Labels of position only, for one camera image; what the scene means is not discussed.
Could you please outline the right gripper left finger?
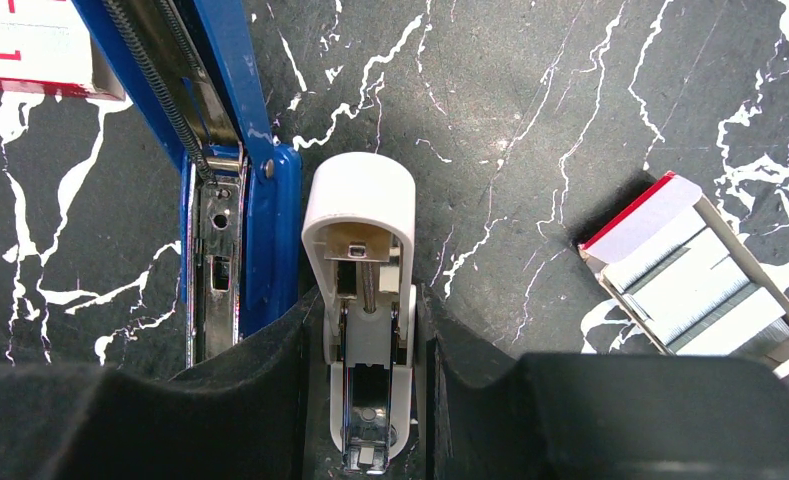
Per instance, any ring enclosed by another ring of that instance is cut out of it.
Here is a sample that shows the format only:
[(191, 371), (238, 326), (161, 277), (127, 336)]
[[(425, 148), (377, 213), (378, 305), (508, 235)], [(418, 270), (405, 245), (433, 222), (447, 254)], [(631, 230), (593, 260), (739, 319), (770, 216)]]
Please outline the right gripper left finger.
[(96, 364), (0, 364), (0, 479), (298, 479), (307, 292), (274, 323), (168, 381)]

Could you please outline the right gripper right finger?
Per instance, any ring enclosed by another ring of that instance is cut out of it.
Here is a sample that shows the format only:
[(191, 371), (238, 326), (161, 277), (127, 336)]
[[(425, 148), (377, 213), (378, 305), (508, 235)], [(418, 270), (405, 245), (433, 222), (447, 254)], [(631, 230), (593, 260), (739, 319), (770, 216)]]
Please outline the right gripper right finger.
[(789, 479), (789, 391), (728, 357), (512, 358), (417, 289), (431, 479)]

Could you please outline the silver staple strips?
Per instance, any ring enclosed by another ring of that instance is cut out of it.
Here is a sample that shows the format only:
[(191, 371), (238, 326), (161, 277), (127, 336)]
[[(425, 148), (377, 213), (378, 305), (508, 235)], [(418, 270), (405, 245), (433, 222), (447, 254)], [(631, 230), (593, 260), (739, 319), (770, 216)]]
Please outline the silver staple strips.
[(660, 353), (789, 376), (789, 262), (760, 262), (698, 184), (667, 172), (577, 250)]

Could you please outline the small white stapler remover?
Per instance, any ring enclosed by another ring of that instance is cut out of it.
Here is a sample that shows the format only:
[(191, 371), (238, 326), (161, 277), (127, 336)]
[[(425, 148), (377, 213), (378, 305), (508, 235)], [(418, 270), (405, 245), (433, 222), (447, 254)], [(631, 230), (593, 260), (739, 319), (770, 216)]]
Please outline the small white stapler remover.
[(348, 472), (382, 475), (410, 436), (416, 183), (376, 153), (315, 171), (301, 240), (324, 305), (331, 438)]

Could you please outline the red white staple box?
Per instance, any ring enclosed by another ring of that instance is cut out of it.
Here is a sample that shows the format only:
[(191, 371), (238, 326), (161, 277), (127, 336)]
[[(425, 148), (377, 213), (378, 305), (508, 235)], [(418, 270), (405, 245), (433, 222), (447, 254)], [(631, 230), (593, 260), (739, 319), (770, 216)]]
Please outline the red white staple box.
[(0, 0), (0, 91), (125, 98), (71, 1)]

